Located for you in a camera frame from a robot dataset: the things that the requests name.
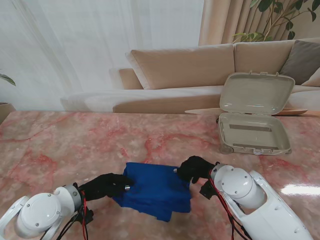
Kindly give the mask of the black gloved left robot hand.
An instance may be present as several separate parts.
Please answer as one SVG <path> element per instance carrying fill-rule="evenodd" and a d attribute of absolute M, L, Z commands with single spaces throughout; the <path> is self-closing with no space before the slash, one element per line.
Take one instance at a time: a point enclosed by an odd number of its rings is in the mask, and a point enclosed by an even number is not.
<path fill-rule="evenodd" d="M 93 180 L 81 185 L 78 189 L 84 192 L 87 201 L 104 197 L 115 197 L 125 191 L 126 186 L 133 186 L 134 181 L 122 174 L 107 173 L 99 175 Z"/>

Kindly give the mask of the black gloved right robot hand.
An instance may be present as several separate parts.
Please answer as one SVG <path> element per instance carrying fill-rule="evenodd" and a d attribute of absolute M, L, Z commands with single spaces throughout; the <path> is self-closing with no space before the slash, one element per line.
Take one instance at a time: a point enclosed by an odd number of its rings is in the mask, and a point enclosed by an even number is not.
<path fill-rule="evenodd" d="M 199 179 L 208 179 L 214 164 L 199 156 L 191 156 L 177 169 L 177 175 L 184 181 L 196 184 Z"/>

